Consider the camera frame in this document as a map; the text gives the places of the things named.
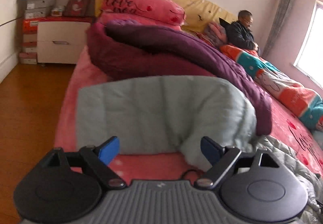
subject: wooden floor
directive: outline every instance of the wooden floor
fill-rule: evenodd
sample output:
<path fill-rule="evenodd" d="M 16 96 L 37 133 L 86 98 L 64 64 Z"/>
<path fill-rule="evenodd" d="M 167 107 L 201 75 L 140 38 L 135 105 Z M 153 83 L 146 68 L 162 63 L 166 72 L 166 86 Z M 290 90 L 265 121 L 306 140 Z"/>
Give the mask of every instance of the wooden floor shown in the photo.
<path fill-rule="evenodd" d="M 53 147 L 73 69 L 18 64 L 0 84 L 0 224 L 19 223 L 14 188 Z"/>

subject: elderly person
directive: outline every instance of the elderly person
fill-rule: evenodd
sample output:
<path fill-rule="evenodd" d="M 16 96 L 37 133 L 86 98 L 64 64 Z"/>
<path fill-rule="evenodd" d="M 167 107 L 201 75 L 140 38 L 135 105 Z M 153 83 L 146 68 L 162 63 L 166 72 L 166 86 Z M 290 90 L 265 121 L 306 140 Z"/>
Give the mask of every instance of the elderly person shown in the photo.
<path fill-rule="evenodd" d="M 250 32 L 253 18 L 247 10 L 242 10 L 238 14 L 238 21 L 232 22 L 226 28 L 229 43 L 241 49 L 255 50 L 258 52 L 258 45 L 254 42 L 254 36 Z"/>

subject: pink bedsheet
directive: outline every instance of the pink bedsheet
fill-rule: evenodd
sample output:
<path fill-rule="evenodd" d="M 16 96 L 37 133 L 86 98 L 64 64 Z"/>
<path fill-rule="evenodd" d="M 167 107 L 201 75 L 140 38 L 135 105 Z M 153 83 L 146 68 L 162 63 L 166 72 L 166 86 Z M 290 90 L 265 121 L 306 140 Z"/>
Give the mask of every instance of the pink bedsheet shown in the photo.
<path fill-rule="evenodd" d="M 57 126 L 55 146 L 65 151 L 75 151 L 75 111 L 78 90 L 82 87 L 111 81 L 101 70 L 92 65 L 87 47 L 80 55 L 78 64 L 68 85 Z M 311 133 L 289 110 L 273 99 L 273 130 L 271 135 L 295 150 L 312 172 L 323 176 L 322 150 Z M 132 179 L 177 179 L 188 165 L 180 153 L 158 155 L 118 155 L 110 164 L 112 170 L 128 183 Z M 196 178 L 195 173 L 188 176 Z"/>

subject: small box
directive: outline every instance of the small box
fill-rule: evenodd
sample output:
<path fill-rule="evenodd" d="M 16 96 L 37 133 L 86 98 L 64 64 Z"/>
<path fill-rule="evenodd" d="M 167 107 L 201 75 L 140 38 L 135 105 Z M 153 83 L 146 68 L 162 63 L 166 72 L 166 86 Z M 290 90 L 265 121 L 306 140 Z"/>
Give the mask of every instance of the small box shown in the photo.
<path fill-rule="evenodd" d="M 25 11 L 25 19 L 47 17 L 50 15 L 51 10 L 51 7 L 28 9 Z"/>
<path fill-rule="evenodd" d="M 22 51 L 24 53 L 37 53 L 37 47 L 36 46 L 24 46 L 22 48 Z"/>
<path fill-rule="evenodd" d="M 37 53 L 19 53 L 21 64 L 37 64 Z"/>
<path fill-rule="evenodd" d="M 37 31 L 31 31 L 23 34 L 23 43 L 37 42 Z"/>
<path fill-rule="evenodd" d="M 27 0 L 26 9 L 54 6 L 56 0 Z"/>
<path fill-rule="evenodd" d="M 27 33 L 31 31 L 37 31 L 39 20 L 40 18 L 25 19 L 22 27 L 22 32 Z"/>

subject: curtain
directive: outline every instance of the curtain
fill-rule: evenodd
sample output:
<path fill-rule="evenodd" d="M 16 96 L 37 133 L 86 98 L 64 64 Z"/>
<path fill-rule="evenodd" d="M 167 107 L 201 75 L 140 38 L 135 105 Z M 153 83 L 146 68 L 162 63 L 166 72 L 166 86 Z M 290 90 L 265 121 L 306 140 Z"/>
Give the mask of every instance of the curtain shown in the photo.
<path fill-rule="evenodd" d="M 273 21 L 273 25 L 271 27 L 266 45 L 262 52 L 262 57 L 266 57 L 269 53 L 269 51 L 274 46 L 279 32 L 284 25 L 285 20 L 288 18 L 290 14 L 290 10 L 292 9 L 292 6 L 294 4 L 294 0 L 277 0 L 276 2 L 276 12 L 275 12 L 275 18 Z"/>

